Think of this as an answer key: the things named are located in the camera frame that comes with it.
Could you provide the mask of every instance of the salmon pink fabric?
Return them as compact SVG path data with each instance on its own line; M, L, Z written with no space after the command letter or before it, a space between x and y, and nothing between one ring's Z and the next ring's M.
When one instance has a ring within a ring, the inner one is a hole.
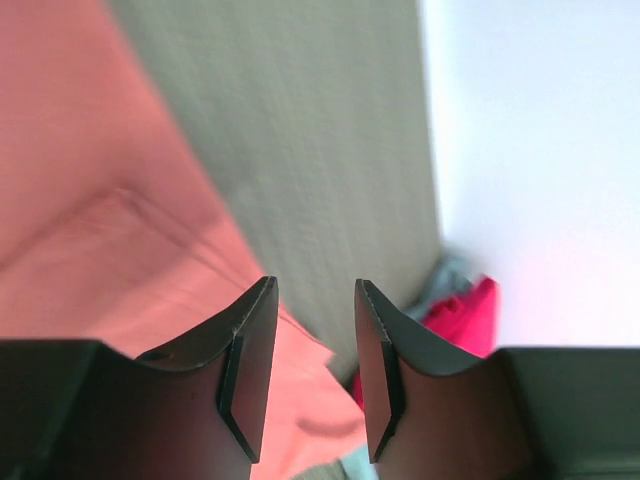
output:
M101 4L2 2L0 71L0 336L97 337L136 356L263 275ZM252 478L365 442L329 356L280 309Z

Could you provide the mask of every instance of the gray textured wall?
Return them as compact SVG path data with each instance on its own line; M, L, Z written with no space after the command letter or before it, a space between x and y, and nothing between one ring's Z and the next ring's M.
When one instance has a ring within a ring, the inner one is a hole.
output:
M440 252L413 0L111 0L294 316L355 362L353 285Z

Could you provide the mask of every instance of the magenta cloth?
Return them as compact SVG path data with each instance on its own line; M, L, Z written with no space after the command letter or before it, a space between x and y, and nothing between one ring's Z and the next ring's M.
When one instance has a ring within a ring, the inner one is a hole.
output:
M466 295L456 295L436 304L422 325L457 347L484 358L495 347L498 293L498 284L483 277ZM360 374L353 382L353 398L364 410Z

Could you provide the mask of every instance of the white wall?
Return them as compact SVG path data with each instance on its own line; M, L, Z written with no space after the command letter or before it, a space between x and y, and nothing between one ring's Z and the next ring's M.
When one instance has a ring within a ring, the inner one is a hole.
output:
M500 342L640 345L640 1L422 1L442 230Z

